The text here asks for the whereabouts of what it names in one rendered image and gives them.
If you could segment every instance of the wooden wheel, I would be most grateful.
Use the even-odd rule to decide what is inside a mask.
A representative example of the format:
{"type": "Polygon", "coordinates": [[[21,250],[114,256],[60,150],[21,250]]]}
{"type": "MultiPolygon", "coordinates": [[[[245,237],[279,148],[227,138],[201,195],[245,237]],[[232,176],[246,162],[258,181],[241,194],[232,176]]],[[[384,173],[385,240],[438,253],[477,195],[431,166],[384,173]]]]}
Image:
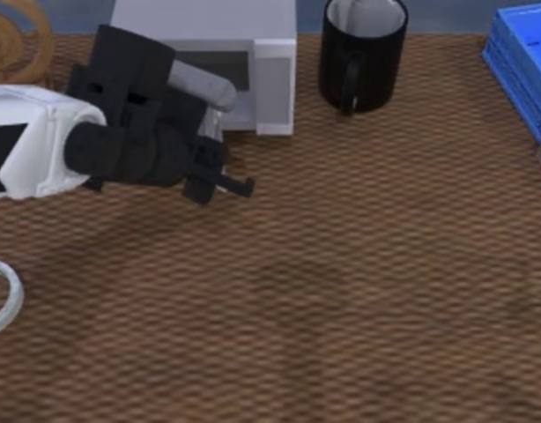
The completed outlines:
{"type": "Polygon", "coordinates": [[[36,0],[0,0],[1,4],[24,14],[35,26],[38,50],[26,67],[12,67],[24,55],[24,36],[9,18],[0,13],[0,84],[33,84],[48,70],[55,51],[53,32],[36,0]]]}

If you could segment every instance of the white ring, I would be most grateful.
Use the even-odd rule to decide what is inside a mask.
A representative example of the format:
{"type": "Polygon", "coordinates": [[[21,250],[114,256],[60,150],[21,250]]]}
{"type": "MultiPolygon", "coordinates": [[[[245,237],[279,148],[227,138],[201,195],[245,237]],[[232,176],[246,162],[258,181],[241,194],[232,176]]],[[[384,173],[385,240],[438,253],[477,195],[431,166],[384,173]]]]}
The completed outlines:
{"type": "Polygon", "coordinates": [[[24,288],[16,272],[8,264],[0,262],[0,276],[8,279],[8,299],[0,310],[0,331],[16,318],[24,303],[24,288]]]}

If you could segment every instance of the blue wall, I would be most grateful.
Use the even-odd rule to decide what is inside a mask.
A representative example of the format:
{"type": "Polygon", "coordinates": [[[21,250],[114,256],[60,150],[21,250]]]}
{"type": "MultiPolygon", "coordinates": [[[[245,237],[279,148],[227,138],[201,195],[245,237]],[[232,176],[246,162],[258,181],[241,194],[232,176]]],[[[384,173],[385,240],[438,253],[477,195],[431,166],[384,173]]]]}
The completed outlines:
{"type": "MultiPolygon", "coordinates": [[[[39,0],[57,32],[91,33],[110,20],[115,0],[39,0]]],[[[326,0],[297,0],[301,32],[321,27],[326,0]]],[[[485,32],[496,8],[536,0],[404,0],[410,10],[410,30],[417,33],[485,32]]]]}

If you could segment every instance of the white box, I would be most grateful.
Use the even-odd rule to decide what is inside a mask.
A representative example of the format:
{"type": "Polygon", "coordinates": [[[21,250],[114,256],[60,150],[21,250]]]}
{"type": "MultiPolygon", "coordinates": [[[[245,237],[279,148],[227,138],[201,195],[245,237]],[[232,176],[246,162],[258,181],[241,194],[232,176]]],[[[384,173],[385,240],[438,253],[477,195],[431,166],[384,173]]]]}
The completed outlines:
{"type": "Polygon", "coordinates": [[[295,0],[117,0],[111,25],[230,79],[239,95],[224,130],[293,133],[295,0]]]}

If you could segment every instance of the stack of blue paper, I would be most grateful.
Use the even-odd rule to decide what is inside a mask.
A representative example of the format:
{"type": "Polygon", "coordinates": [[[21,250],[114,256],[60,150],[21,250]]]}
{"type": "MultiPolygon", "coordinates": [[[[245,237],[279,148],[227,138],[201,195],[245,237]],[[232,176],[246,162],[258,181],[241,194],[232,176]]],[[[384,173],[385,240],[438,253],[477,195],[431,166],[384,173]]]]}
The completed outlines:
{"type": "Polygon", "coordinates": [[[482,56],[541,143],[541,4],[498,10],[482,56]]]}

